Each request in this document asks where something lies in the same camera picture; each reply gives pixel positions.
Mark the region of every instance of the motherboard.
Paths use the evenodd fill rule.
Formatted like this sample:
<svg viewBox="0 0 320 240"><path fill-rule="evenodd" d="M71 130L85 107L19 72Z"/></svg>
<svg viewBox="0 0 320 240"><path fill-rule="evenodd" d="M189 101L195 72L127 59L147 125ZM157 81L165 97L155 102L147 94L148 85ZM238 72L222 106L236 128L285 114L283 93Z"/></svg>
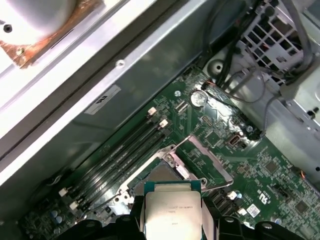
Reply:
<svg viewBox="0 0 320 240"><path fill-rule="evenodd" d="M107 225L146 182L199 180L222 215L320 239L303 172L208 79L196 67L177 77L23 217L23 231L50 240L83 219Z"/></svg>

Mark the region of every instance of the label sticker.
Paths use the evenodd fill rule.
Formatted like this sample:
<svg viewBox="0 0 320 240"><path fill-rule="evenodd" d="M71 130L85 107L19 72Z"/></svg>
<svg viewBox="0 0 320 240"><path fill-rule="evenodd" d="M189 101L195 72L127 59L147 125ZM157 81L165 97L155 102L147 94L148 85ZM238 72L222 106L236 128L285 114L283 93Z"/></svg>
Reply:
<svg viewBox="0 0 320 240"><path fill-rule="evenodd" d="M250 207L247 208L246 210L250 215L251 217L255 218L259 213L260 213L260 210L259 208L257 208L256 205L252 204Z"/></svg>
<svg viewBox="0 0 320 240"><path fill-rule="evenodd" d="M85 110L85 114L94 115L96 114L107 102L109 102L118 92L120 92L121 88L117 85L113 85L107 91L105 91L102 96L98 98L87 110Z"/></svg>

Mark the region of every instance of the white slot latch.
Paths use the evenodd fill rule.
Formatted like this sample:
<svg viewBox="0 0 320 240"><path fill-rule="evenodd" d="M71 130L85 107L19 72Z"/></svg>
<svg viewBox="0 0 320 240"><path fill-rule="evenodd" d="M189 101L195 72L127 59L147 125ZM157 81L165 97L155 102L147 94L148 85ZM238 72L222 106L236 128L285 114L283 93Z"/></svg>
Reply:
<svg viewBox="0 0 320 240"><path fill-rule="evenodd" d="M244 216L248 213L244 208L240 208L237 212L238 212L238 214L240 214L242 216Z"/></svg>
<svg viewBox="0 0 320 240"><path fill-rule="evenodd" d="M68 190L64 187L59 191L60 197L65 196L68 193Z"/></svg>
<svg viewBox="0 0 320 240"><path fill-rule="evenodd" d="M168 125L168 121L167 120L162 120L161 122L160 122L160 124L159 124L159 126L160 126L160 128L164 128L165 126L167 126Z"/></svg>
<svg viewBox="0 0 320 240"><path fill-rule="evenodd" d="M148 114L149 116L154 115L157 112L157 109L155 107L152 107L148 110Z"/></svg>
<svg viewBox="0 0 320 240"><path fill-rule="evenodd" d="M78 203L77 203L76 201L74 201L73 203L71 203L71 204L69 205L69 208L70 208L71 210L75 210L78 206L79 206Z"/></svg>
<svg viewBox="0 0 320 240"><path fill-rule="evenodd" d="M231 200L235 200L238 196L238 194L235 191L231 191L227 194L228 198Z"/></svg>

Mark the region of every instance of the green circuit board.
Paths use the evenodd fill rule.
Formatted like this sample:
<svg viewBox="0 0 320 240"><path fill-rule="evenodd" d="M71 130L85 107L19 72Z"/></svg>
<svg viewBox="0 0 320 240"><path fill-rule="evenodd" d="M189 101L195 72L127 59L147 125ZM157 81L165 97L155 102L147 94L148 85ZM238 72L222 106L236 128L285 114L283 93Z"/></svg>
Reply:
<svg viewBox="0 0 320 240"><path fill-rule="evenodd" d="M189 135L196 136L232 175L234 183L230 188L241 193L242 207L248 212L238 215L243 222L254 226L260 221L278 220L303 238L319 239L319 198L292 170L290 161L266 137L259 139L260 131L238 108L210 97L204 107L192 105L192 92L207 79L197 68L191 68L141 111L155 107L170 120L171 133L162 146L177 145ZM210 91L233 104L218 89ZM235 136L240 140L231 144ZM212 161L192 144L181 145L177 153L198 178L207 178L210 186L224 182Z"/></svg>
<svg viewBox="0 0 320 240"><path fill-rule="evenodd" d="M319 198L302 177L293 171L290 161L266 137L261 138L261 131L214 86L209 85L206 90L219 100L209 96L203 106L194 105L192 96L195 92L203 93L201 89L207 79L208 77L201 70L196 67L189 68L124 124L69 178L61 182L57 189L74 185L74 182L102 160L112 161L115 153L119 153L123 147L121 145L122 147L116 148L117 143L124 136L131 135L132 128L140 124L148 110L155 108L157 112L154 118L165 119L168 122L165 127L165 136L158 138L158 135L152 135L144 143L141 139L146 138L146 135L143 135L141 139L133 141L135 149L138 149L134 152L135 154L128 158L125 164L123 164L123 157L118 158L117 162L112 162L109 169L104 171L105 175L108 175L110 170L110 179L115 174L119 176L116 182L111 182L110 189L118 189L121 183L157 150L171 145L177 146L192 135L221 162L225 171L232 176L234 183L229 188L237 193L237 199L241 200L241 208L246 212L245 215L235 213L242 222L254 227L260 221L277 221L307 240L320 239ZM203 155L194 144L185 141L177 147L176 154L198 179L207 179L207 187L225 182L225 178L214 167L212 160ZM160 162L159 159L155 160L128 186L132 188L136 186ZM210 196L213 193L207 192L204 196ZM73 201L69 198L64 197L65 203L62 203L61 199L52 202L56 205L68 205ZM42 215L39 210L36 213L32 211L27 214L21 221L23 227L30 228L32 225L38 228L34 224L35 219L43 220L42 216L48 216L48 209L52 207L48 207ZM70 214L67 208L63 210L63 214L70 215L69 221L66 221L67 227L77 219L72 217L72 214L76 213ZM45 222L42 225L44 229L47 228ZM55 236L51 232L51 230L47 231L46 239Z"/></svg>

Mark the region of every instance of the integrated circuit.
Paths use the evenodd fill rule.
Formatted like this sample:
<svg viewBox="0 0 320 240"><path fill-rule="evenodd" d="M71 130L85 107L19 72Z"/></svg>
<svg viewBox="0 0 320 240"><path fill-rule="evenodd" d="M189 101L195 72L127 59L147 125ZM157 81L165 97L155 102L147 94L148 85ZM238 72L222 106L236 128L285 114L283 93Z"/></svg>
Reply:
<svg viewBox="0 0 320 240"><path fill-rule="evenodd" d="M309 209L309 207L307 206L307 204L304 201L301 200L297 205L295 205L295 209L299 213L303 214Z"/></svg>
<svg viewBox="0 0 320 240"><path fill-rule="evenodd" d="M267 165L265 165L265 168L273 174L277 169L278 165L274 161L270 161Z"/></svg>
<svg viewBox="0 0 320 240"><path fill-rule="evenodd" d="M146 182L181 181L181 177L164 161L161 161L149 175L133 187L136 196L144 195Z"/></svg>

